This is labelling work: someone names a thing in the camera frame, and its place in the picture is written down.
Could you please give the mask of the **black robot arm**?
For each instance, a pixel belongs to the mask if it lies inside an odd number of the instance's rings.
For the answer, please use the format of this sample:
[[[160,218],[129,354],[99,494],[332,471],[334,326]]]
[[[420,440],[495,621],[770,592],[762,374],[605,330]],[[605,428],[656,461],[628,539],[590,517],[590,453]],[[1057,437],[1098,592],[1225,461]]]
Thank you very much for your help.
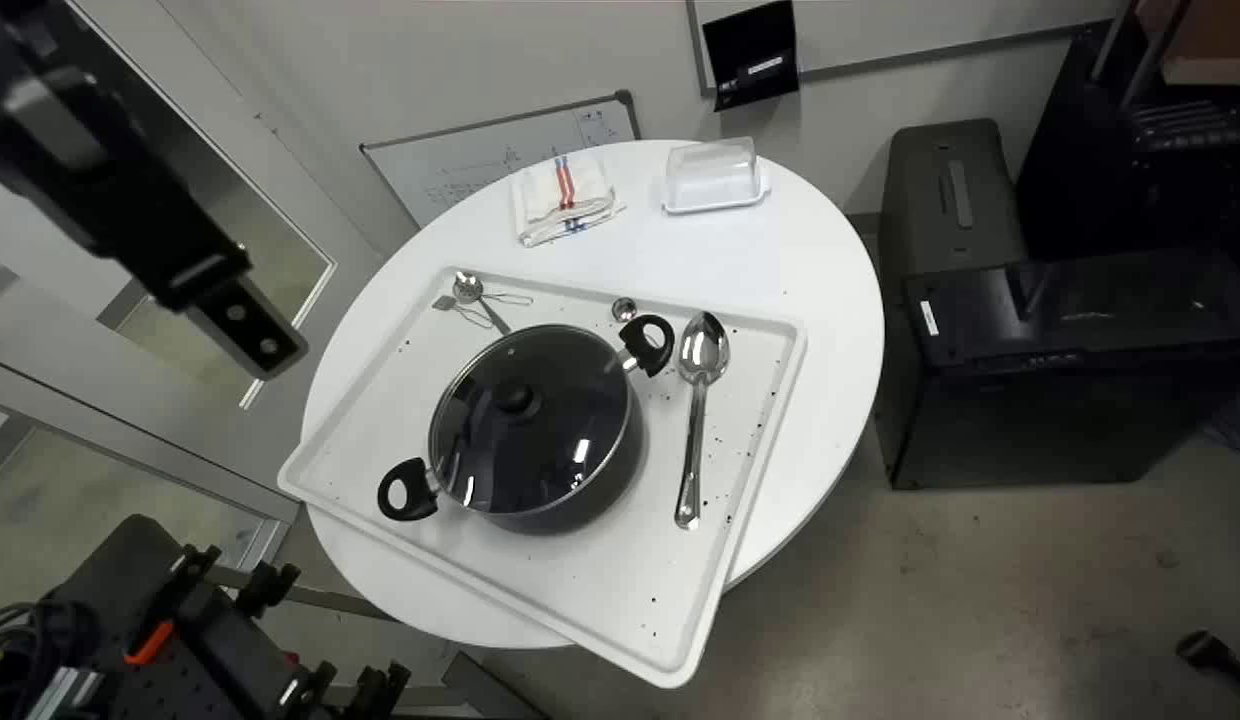
[[[65,47],[60,13],[65,0],[0,0],[0,183],[249,377],[287,374],[309,340],[249,282],[249,248],[194,206],[122,96]]]

